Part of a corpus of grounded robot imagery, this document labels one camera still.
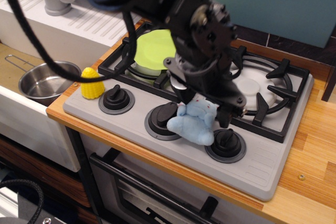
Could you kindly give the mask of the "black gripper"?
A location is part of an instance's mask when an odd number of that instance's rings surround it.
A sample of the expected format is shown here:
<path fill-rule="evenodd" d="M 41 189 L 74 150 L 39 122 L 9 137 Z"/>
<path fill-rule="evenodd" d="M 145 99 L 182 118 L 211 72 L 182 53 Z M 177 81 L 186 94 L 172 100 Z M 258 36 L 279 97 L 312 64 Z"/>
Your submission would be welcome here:
<path fill-rule="evenodd" d="M 246 98 L 233 83 L 243 69 L 244 50 L 230 50 L 228 64 L 219 67 L 217 57 L 201 68 L 193 66 L 181 56 L 166 58 L 170 84 L 177 97 L 188 104 L 198 93 L 218 105 L 217 121 L 222 128 L 228 128 L 231 120 L 242 117 L 246 112 Z"/>

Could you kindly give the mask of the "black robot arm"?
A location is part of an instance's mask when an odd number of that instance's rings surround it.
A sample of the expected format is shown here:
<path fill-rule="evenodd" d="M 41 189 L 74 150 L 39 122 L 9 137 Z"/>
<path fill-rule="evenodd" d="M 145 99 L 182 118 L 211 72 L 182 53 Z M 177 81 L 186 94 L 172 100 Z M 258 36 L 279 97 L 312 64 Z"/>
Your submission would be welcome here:
<path fill-rule="evenodd" d="M 214 0 L 88 0 L 96 8 L 133 12 L 168 29 L 176 48 L 166 58 L 171 86 L 184 103 L 201 94 L 218 105 L 221 127 L 245 112 L 246 99 L 233 83 L 232 63 L 240 58 L 231 49 L 235 26 L 223 4 Z"/>

